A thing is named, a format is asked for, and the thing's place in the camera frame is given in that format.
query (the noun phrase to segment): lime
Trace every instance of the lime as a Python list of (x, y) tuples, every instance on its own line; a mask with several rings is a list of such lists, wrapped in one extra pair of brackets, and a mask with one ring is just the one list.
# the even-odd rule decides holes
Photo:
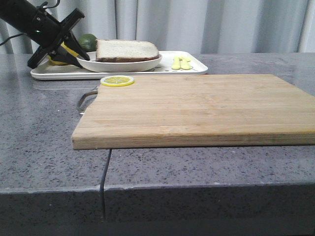
[(86, 33), (81, 35), (78, 38), (78, 42), (85, 52), (88, 53), (96, 51), (96, 37), (93, 34)]
[(114, 75), (101, 78), (100, 83), (109, 87), (121, 87), (133, 84), (134, 79), (126, 75)]
[[(68, 48), (64, 43), (62, 43), (61, 46), (64, 47), (74, 57), (78, 56), (78, 54), (75, 51), (73, 51), (72, 49)], [(56, 65), (67, 65), (67, 63), (65, 63), (65, 62), (52, 60), (50, 56), (48, 56), (48, 59), (49, 59), (49, 61), (51, 61), (53, 64), (56, 64)]]

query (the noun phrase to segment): curtain fold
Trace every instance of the curtain fold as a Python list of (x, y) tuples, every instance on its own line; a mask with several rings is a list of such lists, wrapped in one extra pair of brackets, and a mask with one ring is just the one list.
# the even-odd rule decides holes
[[(315, 0), (61, 0), (49, 10), (61, 21), (75, 8), (85, 14), (73, 28), (77, 37), (150, 41), (161, 51), (192, 54), (315, 52)], [(1, 42), (18, 33), (0, 19)], [(0, 54), (37, 47), (21, 36)]]

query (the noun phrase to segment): cutting board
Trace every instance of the cutting board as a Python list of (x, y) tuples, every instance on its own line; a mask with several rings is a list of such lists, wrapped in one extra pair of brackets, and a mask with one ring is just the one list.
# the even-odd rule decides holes
[(74, 149), (315, 144), (315, 97), (274, 75), (141, 75), (100, 85)]

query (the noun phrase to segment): gray countertop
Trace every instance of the gray countertop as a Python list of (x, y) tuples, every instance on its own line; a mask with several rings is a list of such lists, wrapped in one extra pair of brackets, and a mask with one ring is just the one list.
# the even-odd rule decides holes
[[(194, 56), (209, 67), (208, 74), (274, 74), (315, 95), (312, 53)], [(35, 80), (27, 68), (29, 58), (0, 57), (0, 216), (12, 212), (0, 218), (0, 224), (22, 220), (21, 214), (14, 218), (17, 212), (30, 213), (31, 207), (23, 207), (30, 196), (43, 202), (37, 208), (51, 213), (39, 220), (39, 210), (29, 217), (30, 224), (60, 224), (56, 215), (69, 211), (69, 206), (74, 213), (77, 204), (87, 202), (90, 207), (70, 217), (69, 224), (102, 221), (104, 211), (109, 222), (289, 215), (305, 216), (305, 222), (315, 223), (311, 197), (315, 194), (315, 146), (113, 149), (106, 166), (109, 150), (74, 151), (71, 145), (80, 119), (76, 103), (98, 81)], [(234, 187), (232, 192), (209, 197), (213, 193), (209, 189), (230, 187)], [(303, 198), (297, 200), (298, 192)], [(284, 194), (286, 203), (280, 208), (270, 203), (276, 193)], [(218, 196), (223, 195), (228, 196), (225, 203), (262, 201), (254, 204), (256, 213), (252, 209), (243, 213), (243, 205), (224, 208), (219, 204), (211, 214), (201, 210), (211, 205), (209, 201), (221, 201)]]

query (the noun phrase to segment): white tray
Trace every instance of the white tray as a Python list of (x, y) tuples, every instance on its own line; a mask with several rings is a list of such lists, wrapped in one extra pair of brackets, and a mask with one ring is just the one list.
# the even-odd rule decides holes
[[(121, 75), (142, 75), (142, 74), (206, 74), (208, 67), (198, 61), (195, 57), (187, 52), (182, 51), (160, 51), (162, 60), (159, 65), (149, 71), (143, 72), (120, 72)], [(190, 57), (190, 70), (173, 70), (171, 68), (173, 57), (182, 55)], [(50, 61), (46, 61), (31, 71), (31, 75), (38, 80), (86, 80), (100, 79), (104, 76), (117, 74), (110, 72), (92, 72), (81, 69), (74, 65), (53, 65)]]

